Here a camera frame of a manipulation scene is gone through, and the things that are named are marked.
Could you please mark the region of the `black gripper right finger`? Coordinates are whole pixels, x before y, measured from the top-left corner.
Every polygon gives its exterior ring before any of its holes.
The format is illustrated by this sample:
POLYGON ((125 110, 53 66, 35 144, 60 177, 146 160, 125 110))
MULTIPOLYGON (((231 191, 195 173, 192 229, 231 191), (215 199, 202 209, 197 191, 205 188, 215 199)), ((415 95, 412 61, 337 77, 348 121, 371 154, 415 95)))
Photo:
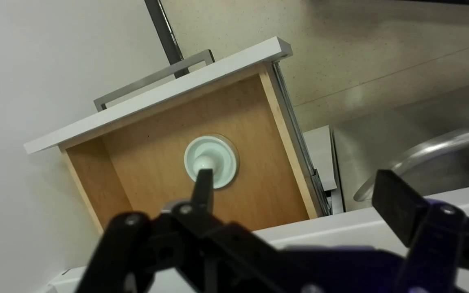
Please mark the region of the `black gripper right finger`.
POLYGON ((397 293, 457 293, 457 271, 469 271, 469 217, 443 201, 421 198, 389 170, 379 170, 373 209, 407 248, 397 293))

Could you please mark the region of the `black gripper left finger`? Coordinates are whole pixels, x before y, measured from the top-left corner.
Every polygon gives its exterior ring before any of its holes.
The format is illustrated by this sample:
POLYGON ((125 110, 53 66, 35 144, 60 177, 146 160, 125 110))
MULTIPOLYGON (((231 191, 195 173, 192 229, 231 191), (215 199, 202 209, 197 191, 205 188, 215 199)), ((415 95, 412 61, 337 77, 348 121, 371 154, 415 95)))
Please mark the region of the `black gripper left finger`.
POLYGON ((276 251, 236 224, 211 216, 211 172, 198 173, 192 198, 154 221, 115 216, 105 227, 76 293, 148 293, 174 269, 197 293, 276 293, 276 251))

